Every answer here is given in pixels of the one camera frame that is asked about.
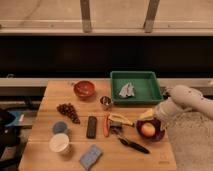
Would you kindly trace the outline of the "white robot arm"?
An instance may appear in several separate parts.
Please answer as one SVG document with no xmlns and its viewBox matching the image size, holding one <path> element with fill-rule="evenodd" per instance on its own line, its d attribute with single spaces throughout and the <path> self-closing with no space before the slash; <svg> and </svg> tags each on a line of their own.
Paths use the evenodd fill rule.
<svg viewBox="0 0 213 171">
<path fill-rule="evenodd" d="M 142 113 L 139 119 L 148 121 L 156 118 L 167 124 L 177 115 L 195 110 L 213 120 L 213 100 L 205 98 L 200 91 L 185 85 L 177 85 L 169 91 L 169 94 L 166 100 Z"/>
</svg>

